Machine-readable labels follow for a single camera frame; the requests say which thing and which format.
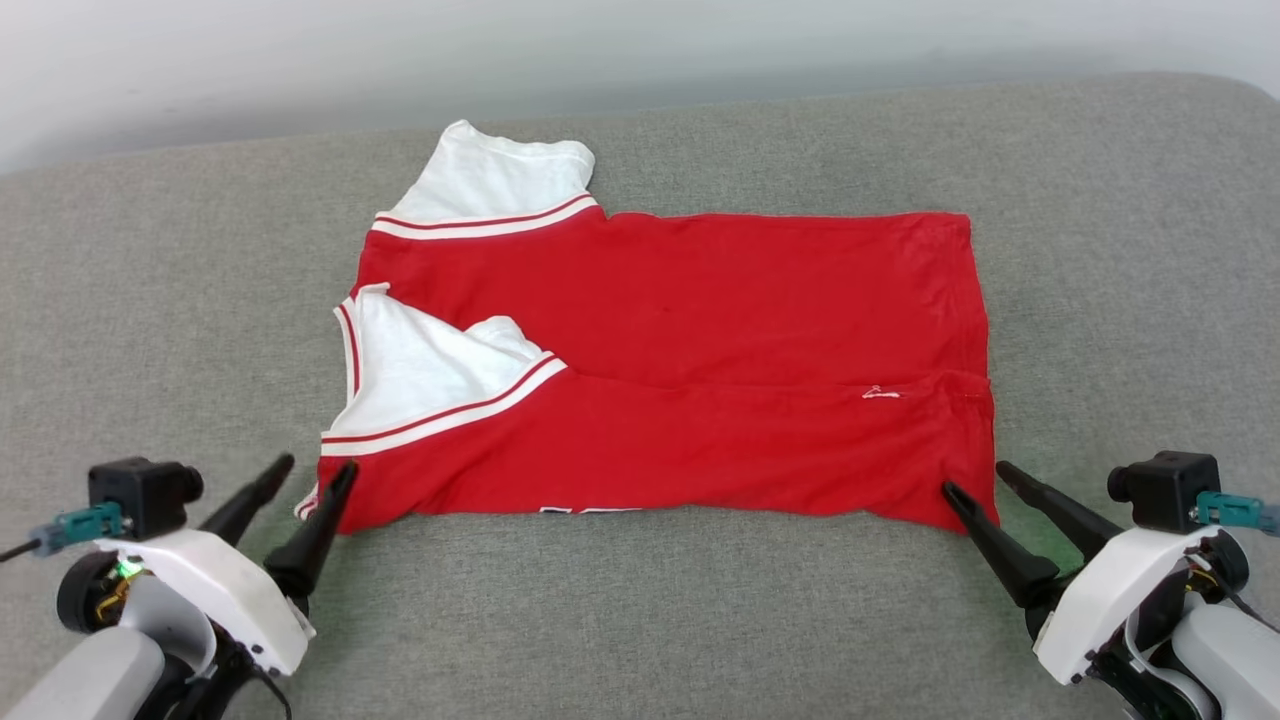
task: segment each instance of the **white stripe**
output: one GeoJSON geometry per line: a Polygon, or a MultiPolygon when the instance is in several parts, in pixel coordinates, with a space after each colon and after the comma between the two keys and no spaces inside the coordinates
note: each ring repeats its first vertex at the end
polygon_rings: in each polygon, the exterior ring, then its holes
{"type": "Polygon", "coordinates": [[[351,338],[355,337],[356,329],[356,302],[348,297],[342,301],[342,305],[333,309],[333,314],[338,316],[338,327],[342,329],[342,350],[347,359],[347,404],[356,397],[356,356],[352,352],[355,348],[351,345],[351,338]],[[342,309],[347,309],[347,314],[343,315],[342,309]],[[347,318],[351,318],[351,325],[347,325],[347,318]]]}
{"type": "Polygon", "coordinates": [[[384,232],[387,234],[393,234],[396,237],[402,237],[404,240],[492,237],[495,234],[525,232],[525,231],[544,228],[547,225],[553,225],[561,220],[576,215],[577,213],[588,208],[595,208],[596,205],[598,202],[595,201],[595,199],[588,196],[552,213],[550,215],[544,215],[541,218],[535,218],[532,220],[512,219],[509,222],[499,222],[488,225],[463,225],[454,228],[406,228],[404,225],[397,225],[396,223],[383,222],[381,218],[387,215],[379,215],[379,220],[374,222],[372,229],[378,232],[384,232]]]}
{"type": "Polygon", "coordinates": [[[521,383],[515,392],[512,392],[511,395],[503,397],[497,402],[489,402],[488,405],[481,405],[479,407],[472,407],[470,410],[453,413],[438,420],[431,420],[430,423],[422,423],[421,425],[408,428],[403,432],[380,437],[376,439],[351,441],[351,442],[324,442],[320,443],[320,455],[325,456],[337,455],[340,457],[349,457],[356,455],[372,455],[374,452],[381,452],[384,450],[390,450],[393,447],[408,445],[411,442],[422,439],[428,436],[434,436],[436,433],[443,433],[444,430],[451,430],[453,428],[458,428],[468,423],[475,423],[476,420],[492,418],[498,413],[502,413],[503,410],[515,406],[521,400],[529,397],[529,393],[538,389],[538,386],[543,384],[544,382],[550,379],[552,375],[559,373],[564,368],[566,365],[562,360],[558,359],[552,360],[550,363],[547,363],[545,365],[539,368],[536,373],[529,375],[529,378],[526,378],[525,382],[521,383]]]}
{"type": "Polygon", "coordinates": [[[311,492],[302,498],[302,502],[293,506],[293,514],[297,515],[298,520],[306,520],[316,511],[315,498],[320,495],[320,484],[316,483],[311,487],[311,492]]]}

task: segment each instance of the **wire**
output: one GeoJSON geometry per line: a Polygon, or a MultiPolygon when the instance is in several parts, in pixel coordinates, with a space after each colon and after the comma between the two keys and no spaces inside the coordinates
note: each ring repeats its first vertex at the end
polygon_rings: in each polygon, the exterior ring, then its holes
{"type": "Polygon", "coordinates": [[[37,547],[40,547],[40,541],[38,539],[24,542],[24,543],[19,544],[15,548],[0,552],[0,562],[6,562],[9,560],[13,560],[14,557],[18,557],[19,555],[22,555],[24,552],[31,552],[32,550],[36,550],[37,547]]]}
{"type": "Polygon", "coordinates": [[[1217,583],[1219,589],[1226,593],[1226,598],[1230,600],[1233,605],[1239,607],[1240,612],[1244,612],[1249,618],[1253,618],[1258,623],[1262,623],[1267,628],[1271,628],[1271,632],[1280,633],[1280,629],[1276,629],[1275,625],[1267,623],[1266,618],[1258,614],[1258,611],[1254,610],[1253,606],[1251,606],[1248,602],[1244,602],[1244,600],[1240,597],[1240,593],[1235,592],[1235,588],[1228,584],[1226,580],[1224,580],[1222,577],[1217,573],[1217,570],[1215,570],[1213,568],[1208,568],[1203,571],[1203,574],[1208,575],[1210,578],[1212,578],[1215,583],[1217,583]]]}
{"type": "Polygon", "coordinates": [[[261,667],[256,667],[253,675],[257,676],[259,680],[262,680],[262,684],[266,685],[266,689],[271,691],[271,694],[275,696],[275,700],[280,701],[280,705],[284,706],[284,720],[293,720],[293,708],[289,706],[289,698],[284,697],[284,693],[280,692],[280,688],[275,685],[275,682],[271,680],[271,676],[266,674],[261,667]]]}

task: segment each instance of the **gray fabric surface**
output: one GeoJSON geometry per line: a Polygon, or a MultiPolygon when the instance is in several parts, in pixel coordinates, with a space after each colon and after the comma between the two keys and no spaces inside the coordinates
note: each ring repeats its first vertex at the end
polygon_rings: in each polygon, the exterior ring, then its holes
{"type": "MultiPolygon", "coordinates": [[[[604,208],[968,213],[1000,456],[1102,509],[1107,470],[1213,452],[1280,500],[1280,108],[1197,76],[481,123],[572,137],[604,208]]],[[[182,459],[196,516],[342,405],[330,307],[435,133],[178,149],[0,178],[4,537],[83,502],[96,461],[182,459]]],[[[296,473],[284,495],[310,483],[296,473]]],[[[1006,525],[1055,559],[1001,491],[1006,525]]],[[[292,528],[279,501],[260,556],[292,528]]],[[[1280,615],[1280,546],[1247,536],[1280,615]]],[[[0,568],[0,708],[77,638],[72,557],[0,568]]],[[[296,717],[1114,717],[1057,687],[965,538],[867,515],[678,510],[411,518],[343,539],[296,717]]],[[[279,716],[261,689],[234,705],[279,716]]]]}

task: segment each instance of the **striped trim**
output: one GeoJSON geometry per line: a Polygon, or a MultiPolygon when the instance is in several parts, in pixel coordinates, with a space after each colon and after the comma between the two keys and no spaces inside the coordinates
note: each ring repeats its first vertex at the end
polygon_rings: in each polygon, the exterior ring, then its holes
{"type": "Polygon", "coordinates": [[[492,418],[529,397],[539,386],[563,369],[566,365],[562,360],[550,352],[544,352],[538,363],[517,378],[511,387],[488,400],[434,413],[398,428],[367,436],[351,437],[323,433],[320,436],[320,455],[342,457],[371,455],[492,418]]]}
{"type": "Polygon", "coordinates": [[[347,402],[356,397],[360,391],[360,343],[356,338],[356,323],[351,315],[356,311],[356,301],[351,297],[342,301],[342,305],[333,309],[342,325],[342,350],[347,354],[347,402]]]}
{"type": "Polygon", "coordinates": [[[590,193],[579,195],[556,208],[532,215],[512,215],[507,218],[484,218],[448,223],[419,224],[397,218],[390,213],[379,213],[372,231],[383,232],[404,240],[444,240],[466,237],[489,237],[525,232],[566,220],[588,208],[599,204],[590,193]]]}

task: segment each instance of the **gray robot arm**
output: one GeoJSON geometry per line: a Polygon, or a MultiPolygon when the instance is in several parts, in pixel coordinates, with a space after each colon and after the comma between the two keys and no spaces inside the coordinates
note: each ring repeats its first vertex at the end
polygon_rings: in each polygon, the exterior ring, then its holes
{"type": "Polygon", "coordinates": [[[81,641],[5,720],[133,720],[164,673],[160,644],[133,628],[81,641]]]}
{"type": "MultiPolygon", "coordinates": [[[[1093,678],[1115,688],[1135,719],[1275,720],[1280,717],[1280,634],[1242,610],[1248,561],[1219,516],[1217,461],[1160,452],[1108,479],[1133,502],[1139,525],[1121,530],[1009,462],[996,471],[1084,555],[1061,573],[997,528],[961,488],[943,486],[952,510],[1014,602],[1024,609],[1032,650],[1062,684],[1093,678]],[[1222,601],[1234,602],[1219,605],[1222,601]]],[[[1240,506],[1263,532],[1260,502],[1240,506]]]]}
{"type": "MultiPolygon", "coordinates": [[[[284,702],[273,679],[297,670],[315,635],[307,598],[356,478],[344,466],[316,512],[259,566],[234,546],[292,466],[282,456],[200,529],[183,527],[192,493],[173,487],[189,491],[198,479],[189,468],[134,457],[91,470],[91,503],[115,503],[123,521],[59,589],[63,624],[88,637],[5,720],[216,720],[255,679],[284,702]]],[[[49,536],[86,528],[69,529],[49,536]]]]}

